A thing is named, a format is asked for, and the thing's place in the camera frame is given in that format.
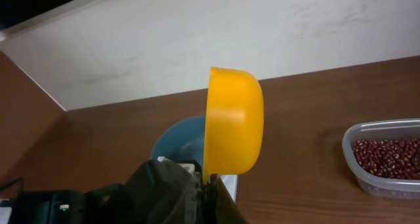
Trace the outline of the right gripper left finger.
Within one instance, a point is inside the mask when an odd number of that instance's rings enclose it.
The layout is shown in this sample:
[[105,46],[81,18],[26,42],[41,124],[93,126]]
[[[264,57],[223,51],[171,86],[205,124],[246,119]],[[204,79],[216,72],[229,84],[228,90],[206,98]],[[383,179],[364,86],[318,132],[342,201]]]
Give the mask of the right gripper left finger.
[[148,160],[125,183],[124,223],[203,223],[201,166],[194,160]]

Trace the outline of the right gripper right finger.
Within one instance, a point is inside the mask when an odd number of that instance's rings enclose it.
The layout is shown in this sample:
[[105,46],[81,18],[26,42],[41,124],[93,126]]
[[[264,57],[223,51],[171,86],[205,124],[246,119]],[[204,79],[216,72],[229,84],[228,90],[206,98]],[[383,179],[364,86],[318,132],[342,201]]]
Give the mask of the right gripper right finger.
[[221,178],[210,176],[206,190],[206,223],[209,224],[248,224]]

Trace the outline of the yellow measuring scoop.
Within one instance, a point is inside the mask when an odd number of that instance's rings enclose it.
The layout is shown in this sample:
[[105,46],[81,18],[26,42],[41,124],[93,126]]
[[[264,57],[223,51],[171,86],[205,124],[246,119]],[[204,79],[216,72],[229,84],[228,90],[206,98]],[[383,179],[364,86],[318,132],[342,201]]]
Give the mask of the yellow measuring scoop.
[[248,72],[212,67],[207,92],[203,181],[212,174],[249,171],[261,151],[264,99],[258,80]]

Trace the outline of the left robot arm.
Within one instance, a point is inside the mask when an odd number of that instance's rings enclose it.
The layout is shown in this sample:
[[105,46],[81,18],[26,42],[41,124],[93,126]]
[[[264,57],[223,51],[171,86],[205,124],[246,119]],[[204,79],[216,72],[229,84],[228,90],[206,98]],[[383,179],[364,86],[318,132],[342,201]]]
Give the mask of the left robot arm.
[[122,184],[80,192],[77,190],[24,191],[24,178],[1,185],[18,185],[16,197],[1,200],[1,222],[31,224],[119,223],[131,208]]

